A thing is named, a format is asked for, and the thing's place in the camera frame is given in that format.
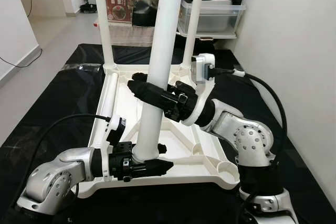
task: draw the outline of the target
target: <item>tiled floor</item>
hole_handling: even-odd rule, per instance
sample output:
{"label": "tiled floor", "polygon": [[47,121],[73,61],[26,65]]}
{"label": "tiled floor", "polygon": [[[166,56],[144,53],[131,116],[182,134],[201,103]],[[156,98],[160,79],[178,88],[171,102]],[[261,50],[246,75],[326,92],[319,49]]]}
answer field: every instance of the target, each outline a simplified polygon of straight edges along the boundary
{"label": "tiled floor", "polygon": [[41,95],[72,52],[81,43],[100,44],[93,22],[97,14],[79,14],[67,20],[37,20],[35,35],[41,57],[22,69],[0,89],[0,145]]}

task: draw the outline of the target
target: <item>white plastic stand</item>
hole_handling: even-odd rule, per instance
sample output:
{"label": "white plastic stand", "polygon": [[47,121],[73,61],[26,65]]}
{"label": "white plastic stand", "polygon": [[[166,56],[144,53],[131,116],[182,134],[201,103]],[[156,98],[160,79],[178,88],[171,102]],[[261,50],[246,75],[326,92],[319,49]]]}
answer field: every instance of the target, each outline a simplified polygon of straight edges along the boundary
{"label": "white plastic stand", "polygon": [[[101,6],[105,4],[105,0],[97,0],[97,9],[104,10]],[[174,8],[176,8],[176,3],[170,1],[169,8],[174,10]],[[158,12],[158,16],[161,16],[162,19],[170,19],[171,24],[174,23],[173,25],[175,26],[173,27],[173,30],[176,29],[177,20],[175,20],[175,17],[168,17],[170,13],[162,12],[160,5]],[[203,132],[195,124],[192,126],[185,126],[182,123],[176,123],[166,118],[163,118],[161,122],[162,111],[157,108],[155,108],[156,110],[150,110],[145,119],[142,118],[141,113],[144,112],[144,104],[142,101],[135,98],[133,93],[127,87],[127,81],[131,79],[131,76],[134,73],[148,73],[148,70],[153,68],[158,68],[162,71],[170,68],[170,72],[167,72],[167,76],[164,77],[167,78],[166,82],[162,77],[161,81],[159,80],[160,71],[154,71],[150,80],[156,85],[164,86],[167,82],[169,84],[174,84],[177,80],[181,80],[182,82],[195,87],[195,84],[191,81],[190,67],[181,67],[180,65],[170,66],[171,55],[168,62],[162,59],[160,61],[160,58],[157,58],[154,55],[164,54],[163,50],[166,50],[167,45],[173,44],[175,36],[168,36],[166,38],[166,40],[169,39],[170,41],[162,41],[165,38],[160,35],[160,30],[158,29],[160,26],[158,26],[158,21],[156,21],[151,58],[154,57],[157,59],[151,59],[150,66],[117,65],[116,67],[113,62],[113,56],[108,49],[108,47],[111,47],[109,30],[102,29],[102,26],[107,23],[107,15],[102,12],[98,12],[98,15],[102,44],[103,48],[105,48],[103,52],[104,58],[105,62],[108,62],[108,64],[104,65],[106,77],[98,104],[97,114],[104,116],[118,114],[127,120],[121,142],[131,141],[136,143],[141,123],[146,124],[146,127],[144,127],[145,131],[142,132],[144,144],[146,144],[146,136],[151,138],[152,136],[157,135],[158,132],[160,134],[158,142],[166,145],[167,152],[165,154],[160,154],[159,156],[158,153],[155,152],[153,153],[153,158],[158,156],[159,159],[173,162],[174,166],[163,176],[134,178],[127,183],[118,181],[117,178],[109,176],[108,172],[106,172],[106,174],[104,173],[104,177],[95,178],[92,182],[80,183],[78,197],[87,198],[101,188],[144,185],[213,182],[223,189],[229,190],[234,188],[239,183],[238,169],[236,165],[229,162],[226,158],[218,138]],[[190,25],[197,26],[198,18],[194,18],[193,20],[194,23]],[[166,34],[170,34],[171,31],[168,28],[166,29]],[[105,153],[111,152],[111,146],[107,146],[105,141],[107,134],[105,132],[106,129],[106,122],[95,120],[88,146],[101,148],[103,149],[102,152]],[[150,143],[150,149],[153,150],[154,148],[157,150],[157,139],[154,139],[154,141],[151,141]],[[146,160],[151,158],[147,155],[148,152],[146,152],[146,156],[142,159]]]}

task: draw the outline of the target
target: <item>baseboard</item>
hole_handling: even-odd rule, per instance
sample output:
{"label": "baseboard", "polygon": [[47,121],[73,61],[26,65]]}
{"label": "baseboard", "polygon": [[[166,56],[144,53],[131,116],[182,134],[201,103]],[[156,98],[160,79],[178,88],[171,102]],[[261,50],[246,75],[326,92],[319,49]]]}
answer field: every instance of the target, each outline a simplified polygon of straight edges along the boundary
{"label": "baseboard", "polygon": [[79,14],[80,8],[74,13],[65,13],[67,17],[76,17]]}
{"label": "baseboard", "polygon": [[[30,51],[26,56],[22,57],[22,60],[17,63],[18,66],[25,66],[34,60],[41,52],[41,47],[37,45],[32,51]],[[16,68],[12,65],[9,65],[10,69],[5,73],[0,79],[0,88],[2,88],[7,81],[9,81],[16,73],[18,73],[21,68]]]}

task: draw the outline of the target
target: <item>white plastic base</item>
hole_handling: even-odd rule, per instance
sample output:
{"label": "white plastic base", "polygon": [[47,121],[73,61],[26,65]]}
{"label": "white plastic base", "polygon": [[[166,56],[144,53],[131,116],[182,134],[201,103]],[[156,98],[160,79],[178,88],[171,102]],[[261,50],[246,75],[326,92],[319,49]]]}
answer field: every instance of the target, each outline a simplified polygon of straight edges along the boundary
{"label": "white plastic base", "polygon": [[[143,102],[134,97],[127,87],[127,81],[135,72],[146,73],[148,65],[118,65],[118,70],[117,90],[114,90],[113,85],[104,85],[97,113],[103,115],[112,113],[104,110],[106,104],[109,108],[111,105],[105,98],[112,97],[113,93],[116,93],[113,114],[126,119],[121,142],[136,143]],[[106,73],[105,82],[111,83],[113,74],[110,71]],[[172,65],[169,83],[174,84],[177,80],[195,86],[191,81],[189,70],[182,69],[180,65]],[[105,128],[106,122],[95,121],[89,146],[100,147],[101,134],[104,134]],[[167,152],[160,154],[159,158],[174,163],[167,174],[135,178],[127,183],[116,178],[111,178],[110,181],[104,181],[102,177],[95,178],[92,182],[80,183],[78,197],[87,198],[98,189],[111,187],[214,182],[221,188],[230,190],[239,183],[237,166],[228,161],[218,138],[202,131],[197,125],[185,126],[164,118],[159,143],[167,147]]]}

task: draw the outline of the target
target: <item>black tablecloth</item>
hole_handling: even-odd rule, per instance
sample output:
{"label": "black tablecloth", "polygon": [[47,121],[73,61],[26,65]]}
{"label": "black tablecloth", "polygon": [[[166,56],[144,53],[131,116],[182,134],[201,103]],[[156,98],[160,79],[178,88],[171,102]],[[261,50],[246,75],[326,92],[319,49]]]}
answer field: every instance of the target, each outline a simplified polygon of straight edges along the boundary
{"label": "black tablecloth", "polygon": [[[181,62],[183,46],[177,40],[173,63]],[[122,64],[148,63],[150,51],[150,48],[113,48],[116,62]],[[197,44],[195,51],[214,53],[219,67],[232,68],[238,64],[229,50]],[[0,216],[12,200],[43,129],[66,115],[96,112],[104,80],[102,63],[101,45],[79,45],[0,148]],[[211,97],[240,109],[246,118],[268,125],[277,148],[281,127],[249,80],[218,77]],[[73,119],[60,124],[43,142],[34,167],[69,148],[87,146],[92,123],[93,119]],[[232,148],[224,141],[221,144],[234,162]],[[336,223],[334,210],[289,141],[280,162],[283,184],[290,191],[300,223]],[[234,223],[239,204],[237,188],[225,191],[210,183],[104,189],[88,199],[77,199],[54,223]]]}

